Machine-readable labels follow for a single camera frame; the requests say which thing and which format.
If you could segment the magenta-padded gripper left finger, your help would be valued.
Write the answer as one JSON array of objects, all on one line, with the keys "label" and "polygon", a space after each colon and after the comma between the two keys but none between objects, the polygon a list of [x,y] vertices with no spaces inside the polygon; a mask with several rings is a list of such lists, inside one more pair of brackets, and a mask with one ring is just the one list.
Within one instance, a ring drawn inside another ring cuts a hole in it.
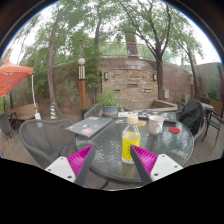
[{"label": "magenta-padded gripper left finger", "polygon": [[46,168],[46,171],[83,186],[95,153],[96,149],[93,145],[87,146],[69,157],[57,158]]}]

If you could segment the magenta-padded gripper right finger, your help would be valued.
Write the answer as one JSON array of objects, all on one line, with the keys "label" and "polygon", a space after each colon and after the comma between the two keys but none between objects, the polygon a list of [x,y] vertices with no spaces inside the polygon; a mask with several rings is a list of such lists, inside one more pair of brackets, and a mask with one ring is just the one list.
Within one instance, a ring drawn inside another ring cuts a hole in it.
[{"label": "magenta-padded gripper right finger", "polygon": [[181,165],[166,154],[156,155],[135,145],[130,147],[130,153],[143,185],[147,185],[182,169]]}]

